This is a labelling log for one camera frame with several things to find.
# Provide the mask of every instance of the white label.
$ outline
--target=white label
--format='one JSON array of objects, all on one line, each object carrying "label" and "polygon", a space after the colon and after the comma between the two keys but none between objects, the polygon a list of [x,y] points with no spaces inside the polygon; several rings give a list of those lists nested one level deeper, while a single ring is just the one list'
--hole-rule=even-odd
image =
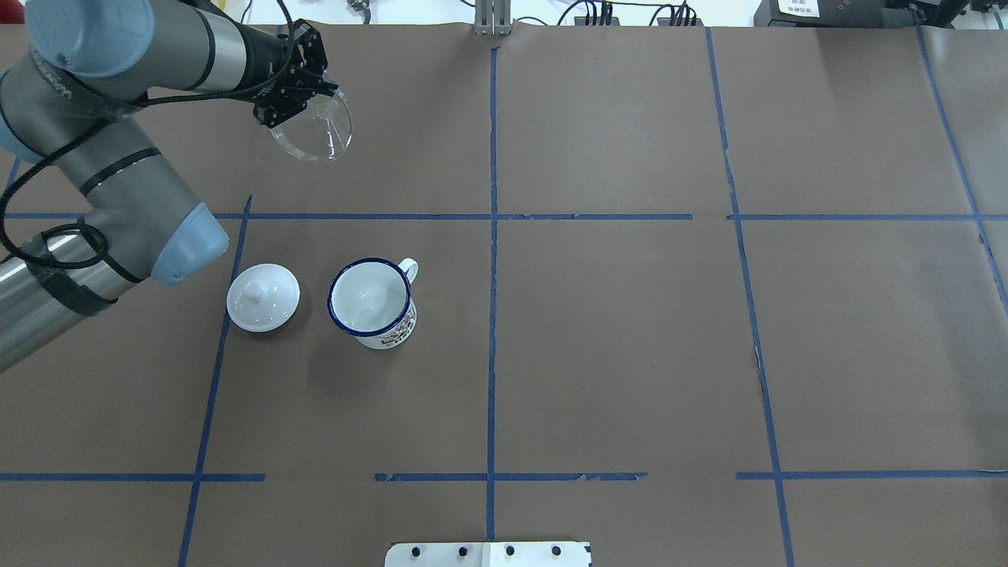
[{"label": "white label", "polygon": [[793,16],[818,17],[818,0],[777,0],[777,7]]}]

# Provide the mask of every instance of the gray tabletop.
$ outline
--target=gray tabletop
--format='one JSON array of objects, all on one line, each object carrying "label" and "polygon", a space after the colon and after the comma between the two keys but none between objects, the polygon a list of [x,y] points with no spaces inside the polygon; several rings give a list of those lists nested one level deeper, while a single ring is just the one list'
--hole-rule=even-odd
[{"label": "gray tabletop", "polygon": [[[1008,562],[1008,36],[324,33],[332,164],[247,104],[139,116],[232,246],[0,379],[0,563]],[[46,172],[8,224],[86,207]],[[365,256],[420,264],[390,351],[327,311]],[[254,335],[223,300],[261,262],[302,297]]]}]

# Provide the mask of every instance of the white mug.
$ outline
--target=white mug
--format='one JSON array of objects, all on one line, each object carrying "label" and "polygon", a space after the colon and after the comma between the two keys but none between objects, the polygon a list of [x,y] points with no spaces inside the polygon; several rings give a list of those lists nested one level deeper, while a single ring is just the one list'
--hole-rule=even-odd
[{"label": "white mug", "polygon": [[337,327],[368,348],[401,344],[416,327],[411,285],[419,265],[364,258],[343,268],[329,289],[329,315]]}]

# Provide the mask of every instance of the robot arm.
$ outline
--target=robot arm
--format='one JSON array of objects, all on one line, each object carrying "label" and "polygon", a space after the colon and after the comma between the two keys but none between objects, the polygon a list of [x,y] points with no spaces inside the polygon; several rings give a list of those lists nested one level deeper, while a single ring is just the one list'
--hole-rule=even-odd
[{"label": "robot arm", "polygon": [[[277,37],[206,0],[30,0],[25,20],[32,47],[0,76],[0,146],[41,165],[72,148],[55,164],[93,207],[77,226],[97,230],[65,226],[20,248],[5,242],[0,371],[148,276],[173,286],[227,249],[207,206],[131,114],[234,98],[253,102],[272,128],[337,89],[323,78],[319,32],[300,20]],[[149,101],[155,86],[206,94]]]}]

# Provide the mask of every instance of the blue joint cap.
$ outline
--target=blue joint cap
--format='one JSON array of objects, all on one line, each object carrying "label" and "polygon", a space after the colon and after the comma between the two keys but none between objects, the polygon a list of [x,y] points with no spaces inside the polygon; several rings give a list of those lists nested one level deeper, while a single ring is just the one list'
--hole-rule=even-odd
[{"label": "blue joint cap", "polygon": [[228,233],[206,203],[185,217],[157,256],[150,275],[170,288],[218,258],[228,249]]},{"label": "blue joint cap", "polygon": [[129,71],[154,38],[149,0],[28,0],[24,22],[45,61],[81,77]]},{"label": "blue joint cap", "polygon": [[[0,83],[3,82],[4,75],[7,75],[6,71],[0,73]],[[20,157],[22,161],[38,163],[42,160],[41,155],[35,153],[29,149],[28,146],[21,143],[21,140],[19,140],[17,136],[14,135],[14,132],[10,130],[10,127],[7,126],[7,119],[3,117],[3,107],[0,107],[0,147]]]}]

